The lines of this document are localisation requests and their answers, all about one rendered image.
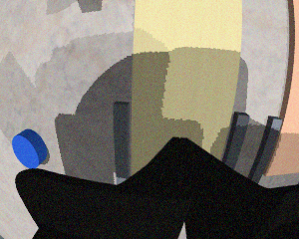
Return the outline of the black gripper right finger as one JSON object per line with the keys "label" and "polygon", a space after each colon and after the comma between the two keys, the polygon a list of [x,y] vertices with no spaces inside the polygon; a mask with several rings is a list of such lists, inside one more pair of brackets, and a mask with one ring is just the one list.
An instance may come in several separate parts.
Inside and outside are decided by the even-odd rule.
{"label": "black gripper right finger", "polygon": [[262,187],[181,136],[180,191],[189,192],[186,239],[265,239],[299,219],[299,184]]}

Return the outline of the blue disc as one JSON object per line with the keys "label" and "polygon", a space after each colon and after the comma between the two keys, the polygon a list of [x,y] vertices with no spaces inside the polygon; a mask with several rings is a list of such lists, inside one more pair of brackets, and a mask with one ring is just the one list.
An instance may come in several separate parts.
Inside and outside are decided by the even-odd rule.
{"label": "blue disc", "polygon": [[25,128],[13,138],[13,150],[19,162],[37,168],[47,158],[45,141],[32,128]]}

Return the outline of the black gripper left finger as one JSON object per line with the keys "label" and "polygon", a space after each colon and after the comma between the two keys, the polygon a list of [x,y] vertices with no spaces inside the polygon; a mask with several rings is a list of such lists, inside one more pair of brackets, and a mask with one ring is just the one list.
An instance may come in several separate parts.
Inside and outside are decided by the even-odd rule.
{"label": "black gripper left finger", "polygon": [[190,206],[181,160],[177,136],[121,184],[29,168],[15,175],[15,187],[38,227],[85,239],[178,239]]}

